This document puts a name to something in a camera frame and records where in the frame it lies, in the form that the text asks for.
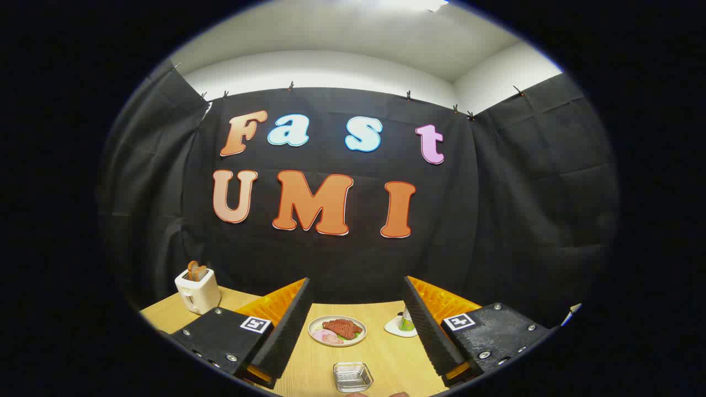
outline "paper cup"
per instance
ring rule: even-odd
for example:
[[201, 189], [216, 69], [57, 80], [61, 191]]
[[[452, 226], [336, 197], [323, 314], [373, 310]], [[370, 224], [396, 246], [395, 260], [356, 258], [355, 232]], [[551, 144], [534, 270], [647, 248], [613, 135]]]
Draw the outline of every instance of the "paper cup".
[[405, 311], [402, 313], [402, 323], [400, 324], [400, 331], [412, 331], [414, 329], [414, 324], [412, 323], [412, 316], [409, 315], [409, 310], [405, 307]]

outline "blue letter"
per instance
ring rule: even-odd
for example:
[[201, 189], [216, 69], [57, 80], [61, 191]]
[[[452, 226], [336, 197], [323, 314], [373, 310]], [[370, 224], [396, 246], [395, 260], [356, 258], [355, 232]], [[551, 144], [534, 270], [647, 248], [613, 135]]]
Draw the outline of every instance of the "blue letter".
[[362, 116], [353, 117], [348, 120], [346, 129], [350, 135], [346, 136], [344, 142], [350, 150], [372, 152], [380, 145], [380, 135], [378, 133], [383, 131], [383, 124], [378, 119]]
[[309, 118], [303, 114], [282, 116], [277, 119], [275, 125], [278, 125], [278, 127], [275, 127], [267, 135], [267, 142], [273, 145], [279, 146], [286, 143], [290, 146], [301, 146], [309, 140], [309, 136], [306, 135], [306, 129], [309, 127]]

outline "black curtain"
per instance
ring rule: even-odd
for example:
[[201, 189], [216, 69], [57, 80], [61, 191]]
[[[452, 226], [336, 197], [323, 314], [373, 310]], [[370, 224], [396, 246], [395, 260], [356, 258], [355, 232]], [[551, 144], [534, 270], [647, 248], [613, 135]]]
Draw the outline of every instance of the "black curtain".
[[588, 296], [616, 233], [607, 133], [564, 74], [478, 114], [472, 129], [480, 204], [464, 296], [554, 326]]
[[[401, 300], [402, 277], [413, 275], [479, 304], [505, 302], [553, 326], [587, 295], [616, 228], [618, 189], [606, 133], [564, 75], [474, 122], [438, 105], [339, 88], [233, 95], [214, 101], [201, 121], [206, 103], [175, 71], [141, 92], [116, 123], [102, 185], [108, 246], [141, 307], [176, 292], [174, 277], [196, 259], [215, 269], [220, 285], [257, 295], [308, 276], [321, 303]], [[259, 110], [268, 119], [246, 150], [221, 157], [229, 120]], [[268, 143], [275, 120], [286, 114], [309, 118], [304, 145]], [[344, 144], [355, 116], [381, 121], [375, 151]], [[439, 165], [421, 156], [414, 130], [426, 124], [444, 136]], [[244, 222], [214, 214], [215, 170], [257, 171]], [[281, 170], [302, 171], [312, 192], [329, 174], [349, 175], [349, 234], [276, 230]], [[408, 238], [380, 236], [390, 181], [417, 188]], [[231, 208], [239, 189], [233, 178]]]
[[[245, 151], [221, 157], [229, 120], [259, 110], [266, 110], [268, 119], [245, 141]], [[309, 118], [309, 140], [299, 147], [269, 144], [275, 121], [288, 114]], [[346, 124], [357, 116], [382, 123], [375, 151], [352, 151], [345, 145]], [[445, 156], [440, 165], [421, 156], [415, 129], [425, 124], [444, 135], [438, 144]], [[215, 170], [258, 173], [244, 222], [226, 223], [214, 214]], [[283, 170], [303, 172], [312, 193], [330, 174], [350, 176], [348, 235], [322, 235], [300, 225], [292, 231], [275, 229], [282, 190], [277, 173]], [[307, 276], [316, 302], [384, 302], [401, 300], [403, 276], [415, 275], [460, 292], [477, 223], [477, 174], [470, 125], [447, 108], [362, 90], [264, 90], [214, 101], [189, 155], [184, 214], [196, 240], [204, 243], [194, 247], [194, 256], [203, 253], [199, 259], [211, 263], [218, 283], [236, 290], [264, 295]], [[392, 181], [417, 188], [408, 238], [380, 234], [388, 214], [385, 183]], [[239, 190], [234, 177], [228, 186], [230, 208], [238, 206]]]
[[107, 259], [135, 305], [176, 292], [189, 234], [181, 192], [186, 156], [207, 102], [160, 64], [132, 95], [104, 147], [97, 189]]

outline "plate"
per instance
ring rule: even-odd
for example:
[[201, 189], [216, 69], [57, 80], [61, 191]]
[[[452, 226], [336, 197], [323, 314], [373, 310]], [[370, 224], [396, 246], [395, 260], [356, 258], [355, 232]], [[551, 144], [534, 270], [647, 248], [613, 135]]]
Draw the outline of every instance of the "plate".
[[[323, 330], [324, 331], [323, 333], [333, 333], [333, 331], [329, 331], [328, 329], [326, 329], [326, 330], [323, 329], [323, 322], [324, 321], [333, 321], [336, 319], [344, 319], [344, 320], [353, 321], [353, 324], [362, 328], [363, 331], [360, 334], [358, 334], [358, 336], [356, 336], [355, 339], [341, 340], [341, 338], [338, 338], [343, 343], [329, 343], [329, 342], [325, 342], [325, 341], [321, 340], [320, 338], [317, 338], [314, 336], [314, 333], [319, 330]], [[367, 333], [368, 333], [368, 330], [365, 327], [365, 324], [363, 324], [362, 322], [360, 322], [356, 319], [353, 319], [351, 317], [346, 317], [346, 316], [324, 316], [324, 317], [319, 317], [316, 320], [309, 323], [309, 336], [310, 337], [312, 337], [315, 341], [317, 341], [319, 343], [322, 343], [327, 346], [333, 346], [335, 348], [344, 348], [346, 346], [355, 345], [356, 343], [359, 343], [361, 340], [363, 340], [363, 338], [365, 338], [365, 335], [367, 335]]]
[[387, 324], [385, 324], [385, 331], [397, 336], [402, 336], [403, 338], [411, 338], [412, 336], [417, 336], [417, 328], [411, 331], [403, 331], [400, 329], [401, 325], [402, 316], [397, 316], [394, 319], [388, 321]]

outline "small glass tray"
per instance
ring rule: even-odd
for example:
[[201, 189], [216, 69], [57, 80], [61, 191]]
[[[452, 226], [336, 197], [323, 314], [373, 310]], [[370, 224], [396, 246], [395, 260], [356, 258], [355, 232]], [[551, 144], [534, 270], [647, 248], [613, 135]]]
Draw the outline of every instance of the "small glass tray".
[[364, 362], [334, 364], [333, 379], [336, 382], [336, 388], [342, 393], [364, 391], [373, 384], [373, 377]]

